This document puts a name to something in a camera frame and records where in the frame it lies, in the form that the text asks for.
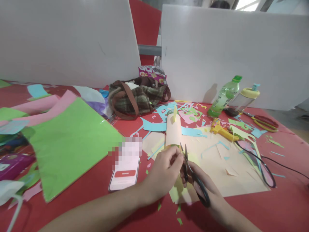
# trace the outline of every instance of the white board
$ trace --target white board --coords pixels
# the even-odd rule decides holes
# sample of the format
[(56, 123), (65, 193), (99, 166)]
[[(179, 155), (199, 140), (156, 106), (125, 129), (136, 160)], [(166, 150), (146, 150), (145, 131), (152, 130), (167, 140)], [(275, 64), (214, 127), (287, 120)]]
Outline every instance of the white board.
[(138, 77), (128, 0), (0, 0), (1, 79), (104, 87)]
[(261, 84), (251, 107), (309, 97), (309, 16), (163, 5), (161, 38), (172, 99), (211, 103), (235, 75)]

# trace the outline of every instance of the red scissors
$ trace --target red scissors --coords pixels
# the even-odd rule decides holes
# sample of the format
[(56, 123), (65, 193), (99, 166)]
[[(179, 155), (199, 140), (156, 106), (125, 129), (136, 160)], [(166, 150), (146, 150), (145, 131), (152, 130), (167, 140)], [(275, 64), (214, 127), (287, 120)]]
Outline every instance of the red scissors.
[(278, 123), (276, 123), (274, 120), (271, 120), (268, 117), (265, 116), (261, 116), (261, 115), (253, 115), (247, 112), (243, 112), (243, 114), (251, 117), (253, 119), (253, 121), (260, 126), (261, 128), (263, 128), (264, 130), (270, 131), (270, 132), (277, 132), (278, 131)]

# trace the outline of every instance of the scissors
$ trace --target scissors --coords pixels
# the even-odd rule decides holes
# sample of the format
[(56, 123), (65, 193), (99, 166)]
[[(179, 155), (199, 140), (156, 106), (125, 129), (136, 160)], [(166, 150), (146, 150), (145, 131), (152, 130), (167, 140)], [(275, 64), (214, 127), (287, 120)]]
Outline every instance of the scissors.
[(210, 199), (209, 199), (208, 193), (206, 191), (205, 185), (200, 180), (199, 176), (190, 167), (190, 164), (189, 164), (189, 161), (188, 161), (187, 145), (185, 145), (185, 149), (186, 149), (186, 151), (185, 151), (185, 154), (184, 154), (184, 159), (186, 160), (186, 163), (187, 163), (187, 165), (185, 165), (185, 169), (184, 169), (185, 180), (188, 181), (188, 172), (187, 172), (187, 166), (188, 166), (190, 171), (191, 171), (191, 176), (192, 176), (193, 181), (195, 181), (200, 186), (206, 200), (203, 197), (201, 197), (199, 194), (197, 194), (197, 195), (198, 195), (200, 201), (202, 202), (202, 204), (206, 208), (208, 208), (210, 206)]
[(267, 130), (269, 132), (277, 132), (278, 131), (278, 123), (276, 123), (275, 121), (271, 120), (268, 117), (264, 117), (261, 115), (253, 115), (247, 112), (243, 112), (243, 114), (251, 117), (253, 119), (253, 121), (260, 126), (261, 128), (263, 128), (264, 130)]

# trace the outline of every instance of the phone screen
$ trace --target phone screen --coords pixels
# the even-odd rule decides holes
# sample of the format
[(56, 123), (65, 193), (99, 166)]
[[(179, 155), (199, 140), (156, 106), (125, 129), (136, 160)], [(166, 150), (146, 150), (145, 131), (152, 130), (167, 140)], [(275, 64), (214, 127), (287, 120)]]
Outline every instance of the phone screen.
[(109, 191), (125, 189), (136, 184), (139, 166), (141, 144), (139, 142), (125, 142), (118, 156), (109, 184)]

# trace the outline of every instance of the table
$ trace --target table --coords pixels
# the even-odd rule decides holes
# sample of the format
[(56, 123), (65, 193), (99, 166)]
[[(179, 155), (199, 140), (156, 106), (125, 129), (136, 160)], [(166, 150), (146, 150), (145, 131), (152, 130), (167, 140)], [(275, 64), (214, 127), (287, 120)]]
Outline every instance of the table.
[[(62, 96), (69, 89), (79, 95), (71, 86), (50, 86), (45, 88), (51, 94)], [(12, 107), (27, 102), (31, 95), (26, 85), (14, 84), (0, 89), (0, 107)], [(248, 108), (246, 111), (252, 114), (260, 114), (272, 118), (261, 109)], [(160, 117), (151, 119), (154, 113), (143, 116), (151, 122), (161, 122)], [(223, 113), (221, 119), (227, 121)], [(134, 121), (117, 121), (114, 126), (120, 132), (129, 137), (142, 125), (142, 120), (137, 118)], [(264, 156), (296, 169), (309, 176), (309, 145), (280, 124), (279, 132), (266, 133), (272, 135), (274, 140), (281, 143), (285, 148), (275, 144), (267, 143), (265, 136), (257, 139), (260, 153)], [(139, 136), (144, 137), (147, 131), (141, 129)], [(274, 151), (285, 157), (269, 152)], [(106, 156), (85, 175), (79, 178), (68, 189), (61, 193), (49, 204), (46, 204), (41, 193), (35, 195), (28, 202), (23, 203), (20, 214), (13, 227), (16, 232), (37, 231), (44, 225), (55, 219), (62, 213), (98, 197), (108, 194), (108, 185), (112, 176), (112, 156)], [(138, 182), (146, 177), (147, 165), (154, 161), (147, 161), (147, 155), (143, 153), (139, 166)], [(265, 160), (273, 173), (284, 175), (286, 178), (275, 177), (278, 188), (271, 191), (227, 197), (226, 200), (235, 209), (245, 215), (250, 221), (257, 225), (262, 231), (308, 231), (309, 228), (309, 189), (308, 180), (290, 170), (287, 170), (271, 161)], [(175, 214), (178, 206), (173, 204), (169, 195), (160, 199), (162, 207), (158, 209), (158, 203), (146, 208), (139, 209), (114, 231), (224, 231), (224, 228), (215, 222), (200, 202), (192, 206), (182, 204), (181, 212)], [(15, 207), (7, 210), (9, 203), (0, 207), (0, 232), (6, 231), (8, 224), (14, 214)], [(177, 221), (181, 218), (183, 225)]]

